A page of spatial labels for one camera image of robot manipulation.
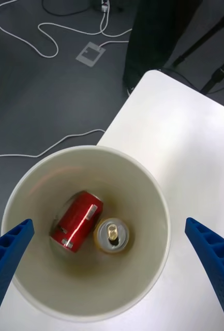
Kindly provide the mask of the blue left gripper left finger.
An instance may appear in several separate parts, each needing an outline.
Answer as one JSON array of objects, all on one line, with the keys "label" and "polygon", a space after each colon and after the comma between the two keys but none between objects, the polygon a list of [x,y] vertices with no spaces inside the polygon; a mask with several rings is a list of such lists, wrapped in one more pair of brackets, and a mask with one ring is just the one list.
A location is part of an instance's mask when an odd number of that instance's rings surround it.
[{"label": "blue left gripper left finger", "polygon": [[0,306],[33,236],[33,222],[26,219],[0,237]]}]

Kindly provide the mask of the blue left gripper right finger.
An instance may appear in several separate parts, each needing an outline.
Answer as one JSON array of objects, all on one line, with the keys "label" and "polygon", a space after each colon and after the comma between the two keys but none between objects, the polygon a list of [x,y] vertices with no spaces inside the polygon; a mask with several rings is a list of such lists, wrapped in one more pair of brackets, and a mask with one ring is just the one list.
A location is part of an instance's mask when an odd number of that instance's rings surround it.
[{"label": "blue left gripper right finger", "polygon": [[199,257],[224,312],[224,238],[193,218],[186,219],[185,234]]}]

